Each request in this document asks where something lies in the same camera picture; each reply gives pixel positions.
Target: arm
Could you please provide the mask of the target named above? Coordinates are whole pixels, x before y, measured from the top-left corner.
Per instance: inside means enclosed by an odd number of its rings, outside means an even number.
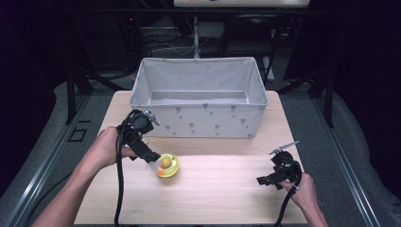
[[[42,211],[33,226],[72,226],[83,197],[100,169],[115,163],[116,128],[101,131],[59,194]],[[123,147],[123,157],[136,156]]]
[[[294,183],[289,183],[287,181],[281,182],[280,184],[287,191],[289,191],[294,185]],[[328,226],[324,214],[318,204],[315,184],[309,174],[303,173],[299,189],[296,190],[296,193],[291,197],[291,199],[301,208],[309,226]]]

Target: fabric storage bin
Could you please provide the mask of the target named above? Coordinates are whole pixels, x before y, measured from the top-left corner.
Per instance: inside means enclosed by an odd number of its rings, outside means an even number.
[[[254,58],[143,59],[131,93],[160,121],[146,136],[252,138],[267,104]]]

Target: yellow ball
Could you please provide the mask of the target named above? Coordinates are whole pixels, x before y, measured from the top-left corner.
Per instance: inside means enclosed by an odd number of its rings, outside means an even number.
[[[163,168],[167,168],[171,165],[171,160],[169,158],[162,159],[160,166]]]

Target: wooden table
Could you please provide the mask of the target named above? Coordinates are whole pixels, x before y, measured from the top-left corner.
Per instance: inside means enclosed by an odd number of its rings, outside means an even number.
[[[252,139],[159,138],[150,143],[158,153],[173,147],[180,169],[159,178],[143,160],[123,160],[125,192],[121,224],[269,224],[279,215],[287,192],[259,185],[256,178],[273,172],[269,152],[293,142],[275,92]],[[116,92],[101,129],[117,126],[130,112],[131,92]],[[148,142],[155,138],[144,137]],[[295,146],[287,149],[300,161]],[[79,209],[76,224],[112,224],[117,205],[116,165],[102,169]],[[283,223],[306,223],[292,201]]]

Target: hand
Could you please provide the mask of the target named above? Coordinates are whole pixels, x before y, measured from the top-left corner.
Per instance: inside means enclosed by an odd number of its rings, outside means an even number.
[[[94,143],[86,151],[82,163],[89,166],[93,171],[98,172],[106,166],[115,163],[116,139],[118,136],[116,127],[109,127],[99,133]],[[135,153],[127,147],[121,150],[122,157],[136,157]]]
[[[287,181],[283,181],[280,184],[287,191],[295,185],[295,183]],[[295,191],[295,194],[292,195],[291,199],[301,208],[309,226],[328,226],[324,214],[318,204],[318,196],[312,177],[307,173],[303,173],[301,182],[298,186],[299,188]]]
[[[287,191],[289,191],[294,185],[294,183],[287,181],[283,181],[280,184]],[[302,174],[302,180],[298,186],[299,189],[297,189],[295,194],[291,197],[295,204],[297,204],[301,209],[312,207],[314,204],[318,204],[315,184],[313,183],[313,179],[309,174]]]

